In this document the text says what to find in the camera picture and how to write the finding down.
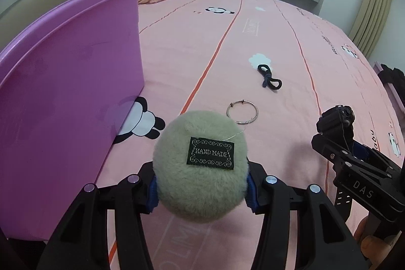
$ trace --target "human hand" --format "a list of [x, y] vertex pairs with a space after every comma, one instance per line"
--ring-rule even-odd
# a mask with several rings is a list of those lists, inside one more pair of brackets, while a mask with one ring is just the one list
[[[358, 242], [366, 228], [368, 217], [365, 217], [359, 223], [356, 232], [354, 233], [353, 237]], [[361, 242], [361, 252], [365, 257], [370, 259], [371, 263], [373, 264], [370, 270], [374, 270], [382, 263], [382, 261], [386, 258], [388, 253], [391, 251], [392, 246], [396, 243], [399, 235], [392, 241], [392, 244], [387, 244], [383, 240], [374, 237], [374, 236], [367, 236]]]

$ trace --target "beige curtain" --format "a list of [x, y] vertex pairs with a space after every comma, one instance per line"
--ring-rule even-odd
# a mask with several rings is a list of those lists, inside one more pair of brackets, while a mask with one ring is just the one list
[[349, 38], [368, 58], [384, 28], [391, 0], [363, 0]]

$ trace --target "beige fluffy ball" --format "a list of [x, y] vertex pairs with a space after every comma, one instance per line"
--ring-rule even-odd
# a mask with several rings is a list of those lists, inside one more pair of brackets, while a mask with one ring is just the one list
[[[191, 137], [234, 143], [234, 169], [188, 165]], [[238, 206], [247, 189], [248, 148], [240, 127], [211, 111], [189, 111], [171, 122], [153, 153], [157, 193], [177, 216], [197, 223], [217, 220]]]

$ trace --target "black hair tie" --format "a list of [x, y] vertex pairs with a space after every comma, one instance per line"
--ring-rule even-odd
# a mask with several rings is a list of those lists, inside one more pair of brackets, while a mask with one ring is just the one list
[[[272, 78], [271, 76], [271, 70], [269, 68], [268, 65], [259, 65], [257, 67], [257, 70], [262, 74], [262, 76], [265, 78], [262, 86], [264, 88], [266, 87], [270, 87], [270, 89], [272, 90], [278, 90], [280, 89], [281, 85], [283, 84], [282, 81], [280, 79], [275, 79]], [[278, 86], [274, 86], [271, 82], [278, 82]]]

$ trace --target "pink bed sheet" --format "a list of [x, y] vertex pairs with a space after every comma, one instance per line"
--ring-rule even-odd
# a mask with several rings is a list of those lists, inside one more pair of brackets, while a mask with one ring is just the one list
[[[215, 13], [210, 7], [226, 11]], [[349, 105], [356, 115], [355, 139], [373, 147], [375, 138], [381, 152], [402, 164], [388, 133], [402, 153], [405, 144], [383, 85], [361, 52], [331, 23], [277, 0], [167, 0], [139, 6], [139, 29], [146, 82], [141, 96], [148, 111], [166, 123], [187, 110], [225, 114], [230, 102], [252, 101], [259, 117], [244, 127], [249, 159], [288, 185], [306, 188], [316, 183], [334, 201], [332, 166], [312, 150], [311, 139], [321, 112]], [[273, 76], [283, 81], [277, 92], [261, 86], [263, 78], [249, 62], [257, 53], [271, 59]], [[249, 117], [247, 108], [239, 109], [232, 115]], [[151, 161], [155, 141], [132, 135], [113, 145], [98, 186], [137, 173]], [[116, 270], [110, 215], [110, 260]], [[354, 202], [349, 228], [354, 230], [365, 215]], [[295, 262], [292, 217], [287, 269]], [[204, 225], [181, 220], [162, 205], [142, 220], [154, 267], [161, 270], [250, 269], [262, 225], [262, 216], [252, 214], [245, 203]]]

